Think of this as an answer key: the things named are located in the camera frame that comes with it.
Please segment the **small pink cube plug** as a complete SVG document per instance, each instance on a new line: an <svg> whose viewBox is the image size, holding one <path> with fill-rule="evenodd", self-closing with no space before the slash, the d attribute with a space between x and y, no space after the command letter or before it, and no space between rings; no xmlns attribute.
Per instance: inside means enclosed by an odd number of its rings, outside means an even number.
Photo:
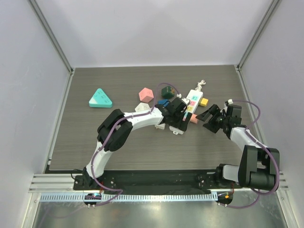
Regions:
<svg viewBox="0 0 304 228"><path fill-rule="evenodd" d="M197 124L198 121L199 121L199 120L197 119L197 115L196 115L196 114L192 114L190 121L191 121L192 123Z"/></svg>

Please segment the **blue cube socket plug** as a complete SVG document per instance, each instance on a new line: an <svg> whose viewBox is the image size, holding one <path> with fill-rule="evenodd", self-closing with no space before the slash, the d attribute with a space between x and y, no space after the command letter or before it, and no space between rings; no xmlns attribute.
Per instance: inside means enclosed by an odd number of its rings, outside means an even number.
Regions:
<svg viewBox="0 0 304 228"><path fill-rule="evenodd" d="M170 101L168 99L162 99L157 102L158 105L163 105L163 106L166 106L169 103L170 103Z"/></svg>

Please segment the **yellow cube plug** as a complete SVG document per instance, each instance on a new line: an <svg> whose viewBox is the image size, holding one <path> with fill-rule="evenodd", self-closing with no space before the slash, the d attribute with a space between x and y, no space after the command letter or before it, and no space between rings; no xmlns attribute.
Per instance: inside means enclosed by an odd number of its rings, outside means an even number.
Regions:
<svg viewBox="0 0 304 228"><path fill-rule="evenodd" d="M206 106L208 105L208 102L209 102L208 99L202 97L202 98L200 99L200 101L199 101L199 105L200 105L200 106L203 106L203 107L206 107Z"/></svg>

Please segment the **white charger plug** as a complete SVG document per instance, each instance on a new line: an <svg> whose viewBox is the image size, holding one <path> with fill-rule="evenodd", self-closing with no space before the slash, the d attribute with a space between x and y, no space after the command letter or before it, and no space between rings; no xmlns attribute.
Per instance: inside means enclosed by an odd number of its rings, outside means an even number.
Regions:
<svg viewBox="0 0 304 228"><path fill-rule="evenodd" d="M155 128L156 128L156 129L161 129L161 130L164 130L164 129L165 129L165 127L166 127L166 124L165 124L165 123L155 125Z"/></svg>

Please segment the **dark green patterned cube plug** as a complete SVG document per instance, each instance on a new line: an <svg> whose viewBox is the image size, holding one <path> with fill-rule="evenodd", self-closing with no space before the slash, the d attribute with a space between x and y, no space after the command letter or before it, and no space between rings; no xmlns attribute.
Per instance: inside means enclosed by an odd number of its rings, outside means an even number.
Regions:
<svg viewBox="0 0 304 228"><path fill-rule="evenodd" d="M161 96L164 99L171 99L175 96L175 89L168 85L161 90Z"/></svg>

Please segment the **white power strip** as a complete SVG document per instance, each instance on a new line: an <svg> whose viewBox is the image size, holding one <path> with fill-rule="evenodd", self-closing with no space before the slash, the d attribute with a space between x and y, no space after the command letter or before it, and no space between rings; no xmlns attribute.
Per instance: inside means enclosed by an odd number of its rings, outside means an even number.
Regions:
<svg viewBox="0 0 304 228"><path fill-rule="evenodd" d="M199 106L199 101L203 97L203 92L199 89L192 89L189 91L188 95L186 96L187 99L190 100L189 105L182 117L182 119L173 126L172 124L169 125L169 129L173 132L173 134L184 134L187 130L188 124L191 123L190 119L192 114L195 114L197 107Z"/></svg>

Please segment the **white cube socket plug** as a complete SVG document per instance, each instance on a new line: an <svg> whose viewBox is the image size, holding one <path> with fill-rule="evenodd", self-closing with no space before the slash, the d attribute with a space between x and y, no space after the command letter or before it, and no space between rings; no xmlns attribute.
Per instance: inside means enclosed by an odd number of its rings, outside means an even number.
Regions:
<svg viewBox="0 0 304 228"><path fill-rule="evenodd" d="M150 112L150 106L147 103L140 102L136 107L135 107L135 112Z"/></svg>

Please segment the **large pink cube plug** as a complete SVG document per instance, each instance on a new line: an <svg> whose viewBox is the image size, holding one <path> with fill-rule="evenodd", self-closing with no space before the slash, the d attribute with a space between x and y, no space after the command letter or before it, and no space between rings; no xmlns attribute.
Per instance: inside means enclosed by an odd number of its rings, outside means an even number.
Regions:
<svg viewBox="0 0 304 228"><path fill-rule="evenodd" d="M143 103L148 103L154 98L153 91L149 88L143 88L139 92L139 99Z"/></svg>

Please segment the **teal triangular socket base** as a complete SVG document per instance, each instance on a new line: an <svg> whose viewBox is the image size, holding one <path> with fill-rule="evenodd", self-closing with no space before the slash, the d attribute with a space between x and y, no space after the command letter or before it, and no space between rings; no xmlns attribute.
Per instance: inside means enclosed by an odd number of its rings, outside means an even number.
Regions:
<svg viewBox="0 0 304 228"><path fill-rule="evenodd" d="M111 108L113 106L111 99L101 88L95 91L88 103L93 108Z"/></svg>

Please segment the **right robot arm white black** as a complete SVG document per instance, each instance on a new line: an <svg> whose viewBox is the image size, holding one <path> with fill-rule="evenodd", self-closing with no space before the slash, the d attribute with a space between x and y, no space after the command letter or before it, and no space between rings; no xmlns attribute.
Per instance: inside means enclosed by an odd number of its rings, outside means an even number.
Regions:
<svg viewBox="0 0 304 228"><path fill-rule="evenodd" d="M196 116L205 122L203 127L209 131L217 133L223 130L243 152L238 166L220 164L217 167L214 182L220 188L227 187L233 181L244 188L274 192L279 186L279 151L258 141L242 124L241 113L241 106L226 103L223 109L214 104Z"/></svg>

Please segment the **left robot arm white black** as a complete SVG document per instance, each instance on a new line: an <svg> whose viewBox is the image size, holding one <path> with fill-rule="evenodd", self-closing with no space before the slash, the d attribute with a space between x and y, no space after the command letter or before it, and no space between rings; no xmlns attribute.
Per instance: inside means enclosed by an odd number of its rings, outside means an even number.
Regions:
<svg viewBox="0 0 304 228"><path fill-rule="evenodd" d="M156 104L140 112L124 113L115 109L97 129L97 144L91 161L83 169L82 186L95 190L113 152L122 148L130 133L150 125L166 124L174 134L183 134L192 113L187 111L190 100L176 97L166 105Z"/></svg>

